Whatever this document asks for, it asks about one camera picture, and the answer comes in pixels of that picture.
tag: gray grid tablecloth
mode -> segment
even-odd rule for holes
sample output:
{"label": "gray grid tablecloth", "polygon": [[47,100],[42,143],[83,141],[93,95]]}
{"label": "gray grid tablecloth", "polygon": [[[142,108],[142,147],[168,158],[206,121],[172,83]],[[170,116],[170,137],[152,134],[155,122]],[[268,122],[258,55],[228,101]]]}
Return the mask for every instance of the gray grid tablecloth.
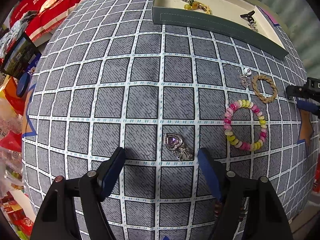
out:
{"label": "gray grid tablecloth", "polygon": [[[318,130],[314,118],[307,155],[304,143],[297,145],[296,102],[284,94],[306,80],[288,37],[276,27],[290,53],[281,61],[220,34],[153,25],[151,6],[152,0],[84,0],[48,43],[31,81],[29,116],[38,135],[23,139],[26,191],[36,211],[55,176],[80,177],[121,146],[126,165],[102,204],[117,239],[206,239],[214,200],[196,154],[207,147],[228,170],[268,176],[294,217],[313,183]],[[235,69],[244,66],[273,79],[274,102],[265,105],[251,87],[244,90]],[[272,93],[264,82],[259,89]],[[254,154],[231,147],[223,134],[225,109],[238,99],[256,103],[268,120],[266,143]],[[238,110],[233,120],[239,138],[257,140],[251,111]],[[177,162],[163,145],[166,132],[181,134],[195,160]],[[76,213],[89,239],[79,199]]]}

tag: metal screw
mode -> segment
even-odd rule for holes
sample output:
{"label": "metal screw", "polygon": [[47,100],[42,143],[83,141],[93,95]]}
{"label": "metal screw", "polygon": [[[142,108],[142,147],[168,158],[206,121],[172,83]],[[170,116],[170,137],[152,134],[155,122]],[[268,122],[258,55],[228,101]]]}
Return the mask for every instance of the metal screw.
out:
{"label": "metal screw", "polygon": [[236,174],[233,171],[228,171],[227,176],[233,178]]}
{"label": "metal screw", "polygon": [[96,174],[97,174],[96,171],[88,171],[88,173],[87,173],[88,177],[93,177]]}
{"label": "metal screw", "polygon": [[263,183],[267,183],[269,179],[268,179],[266,176],[262,176],[262,177],[260,178],[260,180],[261,180]]}
{"label": "metal screw", "polygon": [[57,177],[55,177],[55,179],[54,179],[55,182],[60,182],[60,181],[62,181],[62,180],[63,180],[63,177],[62,177],[62,176],[57,176]]}

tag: gold brooch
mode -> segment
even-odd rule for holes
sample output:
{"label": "gold brooch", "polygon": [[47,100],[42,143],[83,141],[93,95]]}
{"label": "gold brooch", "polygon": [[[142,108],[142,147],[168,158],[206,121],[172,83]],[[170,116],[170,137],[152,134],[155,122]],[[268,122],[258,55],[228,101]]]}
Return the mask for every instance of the gold brooch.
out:
{"label": "gold brooch", "polygon": [[200,3],[195,0],[181,0],[183,2],[187,2],[187,4],[184,6],[185,10],[197,10],[200,9],[204,11],[206,14],[211,14],[210,8],[208,5],[205,5],[203,3]]}

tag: brown beaded bracelet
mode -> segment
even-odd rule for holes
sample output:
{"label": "brown beaded bracelet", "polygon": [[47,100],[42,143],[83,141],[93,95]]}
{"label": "brown beaded bracelet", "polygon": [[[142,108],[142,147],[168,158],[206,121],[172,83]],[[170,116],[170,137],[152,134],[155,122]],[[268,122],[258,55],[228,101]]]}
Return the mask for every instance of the brown beaded bracelet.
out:
{"label": "brown beaded bracelet", "polygon": [[[271,88],[273,89],[273,95],[269,98],[265,98],[258,90],[258,86],[257,86],[257,80],[265,80],[267,81]],[[277,96],[278,94],[278,90],[276,85],[274,84],[273,80],[265,75],[257,75],[254,76],[252,79],[252,87],[253,87],[253,91],[256,94],[256,96],[265,104],[267,103],[271,103]]]}

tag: beaded bracelet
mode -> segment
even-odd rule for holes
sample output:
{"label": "beaded bracelet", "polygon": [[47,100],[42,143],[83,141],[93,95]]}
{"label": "beaded bracelet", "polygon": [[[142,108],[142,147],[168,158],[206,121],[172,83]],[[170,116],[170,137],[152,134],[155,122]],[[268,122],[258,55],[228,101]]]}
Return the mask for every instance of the beaded bracelet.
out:
{"label": "beaded bracelet", "polygon": [[[260,138],[255,143],[247,143],[239,141],[239,139],[236,138],[235,135],[233,135],[232,127],[231,127],[231,117],[233,116],[233,113],[238,110],[241,107],[246,107],[251,109],[256,116],[259,119],[260,126],[261,126],[261,132],[260,132]],[[266,140],[267,137],[267,126],[266,126],[266,120],[264,120],[264,116],[262,115],[262,112],[258,108],[257,105],[250,102],[249,100],[238,100],[235,101],[233,104],[231,104],[228,108],[226,113],[224,114],[223,119],[223,128],[225,129],[224,134],[227,136],[227,140],[230,142],[231,145],[234,145],[236,148],[239,148],[240,150],[245,151],[255,151],[262,147],[263,143]]]}

